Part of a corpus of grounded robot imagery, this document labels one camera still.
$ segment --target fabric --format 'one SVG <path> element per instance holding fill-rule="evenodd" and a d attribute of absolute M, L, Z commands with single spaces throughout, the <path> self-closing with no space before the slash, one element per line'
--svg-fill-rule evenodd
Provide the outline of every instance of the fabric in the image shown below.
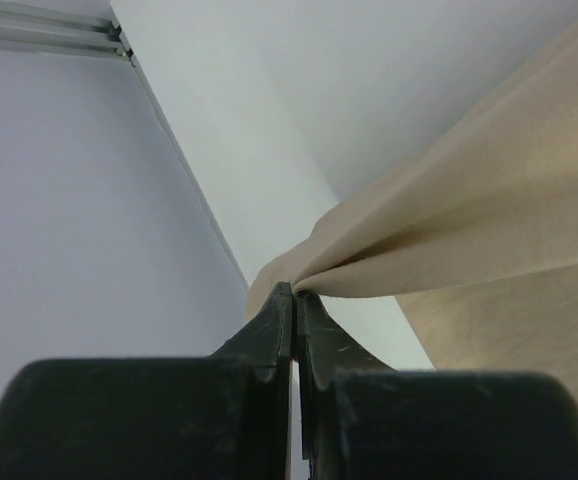
<path fill-rule="evenodd" d="M 437 367 L 549 371 L 578 400 L 578 21 L 267 265 L 249 318 L 278 281 L 400 295 Z"/>

